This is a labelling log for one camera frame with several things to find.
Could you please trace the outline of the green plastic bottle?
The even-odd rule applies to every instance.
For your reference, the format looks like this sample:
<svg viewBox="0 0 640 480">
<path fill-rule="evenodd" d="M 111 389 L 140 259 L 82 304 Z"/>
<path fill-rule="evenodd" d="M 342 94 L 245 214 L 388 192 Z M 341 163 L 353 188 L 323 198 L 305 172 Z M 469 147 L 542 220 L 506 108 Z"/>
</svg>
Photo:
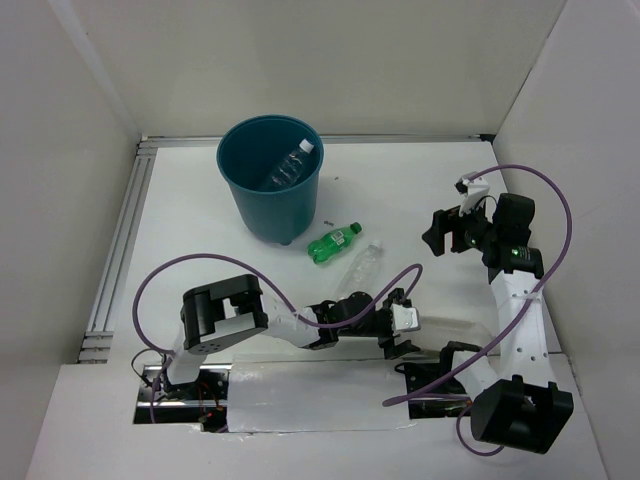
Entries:
<svg viewBox="0 0 640 480">
<path fill-rule="evenodd" d="M 347 249 L 361 232 L 362 226 L 358 222 L 334 229 L 312 241 L 307 247 L 307 254 L 315 264 L 323 264 Z"/>
</svg>

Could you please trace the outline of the large clear bottle front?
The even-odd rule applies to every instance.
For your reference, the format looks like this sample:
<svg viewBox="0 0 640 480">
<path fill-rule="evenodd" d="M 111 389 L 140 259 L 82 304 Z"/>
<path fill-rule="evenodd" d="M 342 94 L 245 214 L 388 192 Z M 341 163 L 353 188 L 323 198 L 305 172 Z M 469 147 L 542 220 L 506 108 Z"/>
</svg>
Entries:
<svg viewBox="0 0 640 480">
<path fill-rule="evenodd" d="M 450 341 L 484 347 L 493 339 L 491 332 L 476 322 L 432 316 L 421 316 L 420 320 L 416 343 L 426 350 L 440 351 Z"/>
</svg>

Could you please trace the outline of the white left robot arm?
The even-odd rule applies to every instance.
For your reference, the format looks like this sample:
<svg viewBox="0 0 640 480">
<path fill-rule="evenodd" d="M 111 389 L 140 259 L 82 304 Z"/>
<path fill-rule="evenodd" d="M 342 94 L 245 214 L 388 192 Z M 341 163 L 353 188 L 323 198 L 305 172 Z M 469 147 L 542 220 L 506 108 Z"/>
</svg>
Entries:
<svg viewBox="0 0 640 480">
<path fill-rule="evenodd" d="M 188 291 L 180 317 L 183 333 L 161 375 L 163 389 L 176 399 L 196 390 L 207 356 L 259 334 L 304 350 L 332 348 L 342 337 L 374 338 L 386 360 L 419 351 L 411 341 L 398 340 L 402 333 L 420 329 L 417 309 L 402 288 L 392 289 L 380 308 L 369 294 L 356 291 L 292 312 L 265 295 L 258 278 L 247 274 Z"/>
</svg>

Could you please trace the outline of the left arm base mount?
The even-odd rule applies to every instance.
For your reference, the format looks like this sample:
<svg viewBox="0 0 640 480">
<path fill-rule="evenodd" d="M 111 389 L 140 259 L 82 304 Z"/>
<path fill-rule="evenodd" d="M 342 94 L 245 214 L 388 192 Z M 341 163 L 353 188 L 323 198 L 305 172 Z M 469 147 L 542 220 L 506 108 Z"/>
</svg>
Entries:
<svg viewBox="0 0 640 480">
<path fill-rule="evenodd" d="M 152 382 L 159 370 L 159 365 L 146 365 L 142 370 L 134 424 L 188 424 L 203 432 L 227 431 L 230 364 L 203 365 L 194 383 L 179 387 L 166 387 L 161 380 L 152 396 Z"/>
</svg>

